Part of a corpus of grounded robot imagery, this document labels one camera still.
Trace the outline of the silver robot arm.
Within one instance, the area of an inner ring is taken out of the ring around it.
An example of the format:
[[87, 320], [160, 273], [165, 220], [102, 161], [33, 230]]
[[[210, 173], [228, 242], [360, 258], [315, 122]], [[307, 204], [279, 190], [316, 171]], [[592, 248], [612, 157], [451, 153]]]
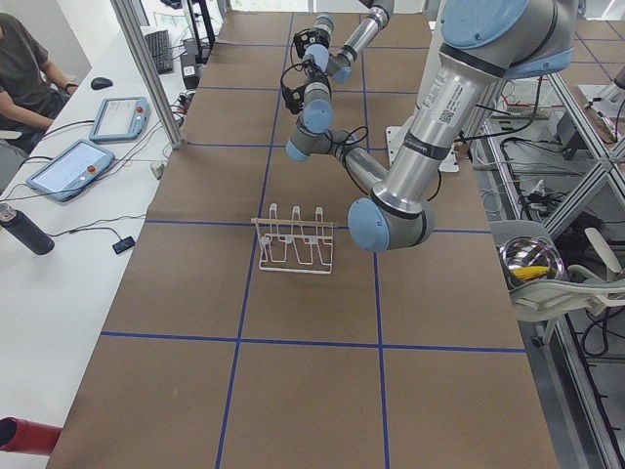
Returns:
[[484, 89], [498, 79], [538, 77], [565, 69], [573, 55], [575, 1], [448, 1], [439, 25], [440, 66], [389, 168], [345, 131], [332, 131], [328, 77], [345, 80], [362, 50], [384, 29], [392, 1], [367, 2], [369, 13], [337, 55], [307, 50], [309, 81], [294, 107], [297, 124], [287, 154], [305, 161], [332, 154], [367, 193], [353, 203], [348, 225], [369, 252], [412, 247], [434, 229], [424, 192]]
[[394, 0], [361, 1], [361, 4], [369, 9], [369, 13], [336, 55], [320, 43], [312, 45], [310, 56], [313, 62], [338, 83], [345, 83], [350, 78], [358, 56], [388, 25], [395, 10]]

